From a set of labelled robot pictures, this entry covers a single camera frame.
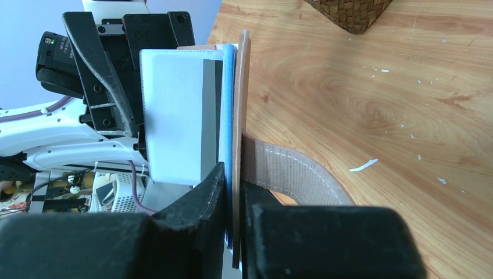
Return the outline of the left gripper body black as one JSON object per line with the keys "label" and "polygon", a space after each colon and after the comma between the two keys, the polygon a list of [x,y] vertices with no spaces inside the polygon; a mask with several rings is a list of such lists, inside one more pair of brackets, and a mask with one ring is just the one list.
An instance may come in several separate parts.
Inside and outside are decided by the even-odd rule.
{"label": "left gripper body black", "polygon": [[128,14],[122,19],[103,19],[99,38],[116,70],[138,127],[136,151],[146,150],[142,108],[140,50],[177,49],[195,45],[188,12]]}

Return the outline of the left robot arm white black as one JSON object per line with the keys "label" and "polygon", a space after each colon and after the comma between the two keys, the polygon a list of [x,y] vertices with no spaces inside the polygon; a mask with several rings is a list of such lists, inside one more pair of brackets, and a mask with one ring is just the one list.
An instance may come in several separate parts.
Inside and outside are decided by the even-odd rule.
{"label": "left robot arm white black", "polygon": [[195,44],[191,15],[65,12],[66,35],[43,34],[36,78],[54,103],[1,111],[1,179],[52,170],[148,170],[140,52]]}

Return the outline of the white card with magnetic stripe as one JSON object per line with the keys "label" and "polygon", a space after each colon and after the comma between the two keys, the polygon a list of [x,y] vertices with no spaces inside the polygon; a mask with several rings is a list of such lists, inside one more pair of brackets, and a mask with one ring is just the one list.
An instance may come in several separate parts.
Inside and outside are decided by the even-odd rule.
{"label": "white card with magnetic stripe", "polygon": [[151,178],[197,185],[217,162],[223,53],[212,49],[140,52],[145,139]]}

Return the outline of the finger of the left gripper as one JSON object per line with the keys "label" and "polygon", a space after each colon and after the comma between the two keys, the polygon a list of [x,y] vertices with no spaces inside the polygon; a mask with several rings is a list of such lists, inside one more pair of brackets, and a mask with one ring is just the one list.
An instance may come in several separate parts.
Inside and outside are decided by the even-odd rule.
{"label": "finger of the left gripper", "polygon": [[101,43],[91,12],[62,15],[94,130],[110,137],[138,137],[124,88]]}

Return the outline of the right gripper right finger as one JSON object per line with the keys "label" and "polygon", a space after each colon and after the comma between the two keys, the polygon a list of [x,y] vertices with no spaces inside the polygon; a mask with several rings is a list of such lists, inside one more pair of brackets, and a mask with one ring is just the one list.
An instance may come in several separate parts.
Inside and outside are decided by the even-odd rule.
{"label": "right gripper right finger", "polygon": [[244,278],[426,278],[409,227],[390,208],[287,206],[244,183]]}

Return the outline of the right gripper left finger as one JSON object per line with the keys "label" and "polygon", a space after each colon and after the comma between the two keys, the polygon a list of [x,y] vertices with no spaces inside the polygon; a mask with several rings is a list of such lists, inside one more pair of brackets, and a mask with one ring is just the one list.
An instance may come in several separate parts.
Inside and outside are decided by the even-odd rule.
{"label": "right gripper left finger", "polygon": [[2,278],[220,278],[226,179],[218,163],[145,213],[18,214],[1,220]]}

